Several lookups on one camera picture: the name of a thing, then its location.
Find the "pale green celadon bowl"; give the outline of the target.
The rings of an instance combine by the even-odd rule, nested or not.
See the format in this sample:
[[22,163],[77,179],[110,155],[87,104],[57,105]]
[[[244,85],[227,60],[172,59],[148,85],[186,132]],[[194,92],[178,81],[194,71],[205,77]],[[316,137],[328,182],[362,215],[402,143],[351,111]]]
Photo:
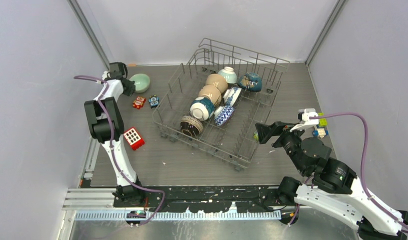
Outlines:
[[129,78],[131,82],[134,82],[135,92],[144,93],[150,87],[150,77],[144,73],[137,73]]

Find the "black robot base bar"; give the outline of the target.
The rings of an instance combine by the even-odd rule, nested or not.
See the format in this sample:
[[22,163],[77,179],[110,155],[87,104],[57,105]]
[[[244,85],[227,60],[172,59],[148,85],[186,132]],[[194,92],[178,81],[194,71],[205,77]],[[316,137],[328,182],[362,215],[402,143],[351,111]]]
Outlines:
[[270,185],[180,185],[118,186],[112,193],[114,207],[139,208],[128,219],[155,220],[163,213],[225,214],[235,208],[239,214],[284,212],[293,207]]

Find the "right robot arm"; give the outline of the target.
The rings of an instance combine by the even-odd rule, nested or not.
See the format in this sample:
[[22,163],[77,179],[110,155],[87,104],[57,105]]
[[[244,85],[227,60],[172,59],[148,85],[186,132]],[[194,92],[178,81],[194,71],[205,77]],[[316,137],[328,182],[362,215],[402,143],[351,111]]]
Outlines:
[[331,148],[317,137],[302,139],[303,131],[293,124],[276,121],[256,123],[258,141],[277,137],[273,148],[283,148],[303,177],[312,177],[308,186],[293,177],[282,179],[277,198],[283,205],[306,205],[341,221],[357,231],[362,240],[405,240],[408,211],[396,210],[383,201],[374,203],[362,179],[345,163],[332,158]]

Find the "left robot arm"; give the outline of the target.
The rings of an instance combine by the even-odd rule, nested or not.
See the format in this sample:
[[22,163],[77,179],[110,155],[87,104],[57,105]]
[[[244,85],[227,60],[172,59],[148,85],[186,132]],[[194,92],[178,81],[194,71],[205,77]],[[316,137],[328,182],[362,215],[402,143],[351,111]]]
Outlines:
[[131,96],[135,85],[127,79],[127,66],[112,62],[101,78],[78,75],[77,79],[94,81],[102,85],[99,94],[84,103],[86,119],[91,137],[96,139],[108,154],[116,174],[116,199],[139,207],[145,194],[136,172],[133,170],[124,146],[124,122],[117,100],[120,95]]

